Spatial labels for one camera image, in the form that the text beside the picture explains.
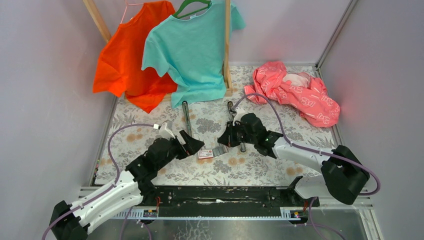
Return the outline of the silver staple strip tray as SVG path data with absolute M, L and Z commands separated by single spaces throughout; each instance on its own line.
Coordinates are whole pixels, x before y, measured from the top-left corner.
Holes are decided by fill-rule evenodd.
M 212 149 L 212 153 L 214 157 L 221 156 L 228 152 L 228 148 L 225 145 L 220 145 Z

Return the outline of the beige and black stapler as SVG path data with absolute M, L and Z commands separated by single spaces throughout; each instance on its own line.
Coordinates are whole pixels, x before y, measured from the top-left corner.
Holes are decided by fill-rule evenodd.
M 183 110 L 183 115 L 184 115 L 187 133 L 188 133 L 189 136 L 192 137 L 193 132 L 192 132 L 192 125 L 191 125 L 191 120 L 190 120 L 189 105 L 188 105 L 187 101 L 182 102 L 182 110 Z

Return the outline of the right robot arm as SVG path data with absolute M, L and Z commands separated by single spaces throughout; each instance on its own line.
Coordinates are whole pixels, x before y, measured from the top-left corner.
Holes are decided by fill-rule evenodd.
M 217 141 L 230 148 L 251 144 L 263 156 L 293 160 L 319 172 L 318 176 L 299 176 L 289 185 L 286 198 L 293 206 L 314 197 L 333 197 L 345 205 L 352 205 L 370 178 L 346 146 L 323 149 L 288 142 L 284 134 L 267 130 L 253 113 L 247 113 L 235 122 L 227 122 Z

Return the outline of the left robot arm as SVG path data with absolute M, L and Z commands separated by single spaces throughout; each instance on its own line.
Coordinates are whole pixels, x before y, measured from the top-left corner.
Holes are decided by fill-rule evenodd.
M 85 240 L 97 227 L 119 212 L 142 204 L 156 205 L 156 187 L 152 183 L 160 169 L 174 159 L 182 160 L 195 155 L 205 144 L 189 136 L 184 130 L 177 137 L 157 138 L 152 145 L 120 172 L 116 180 L 95 192 L 66 203 L 55 205 L 49 231 L 58 240 Z

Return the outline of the white red staple box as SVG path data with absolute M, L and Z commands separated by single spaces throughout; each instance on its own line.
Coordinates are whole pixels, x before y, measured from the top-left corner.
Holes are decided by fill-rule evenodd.
M 198 159 L 211 159 L 214 157 L 214 152 L 212 149 L 200 150 L 197 153 Z

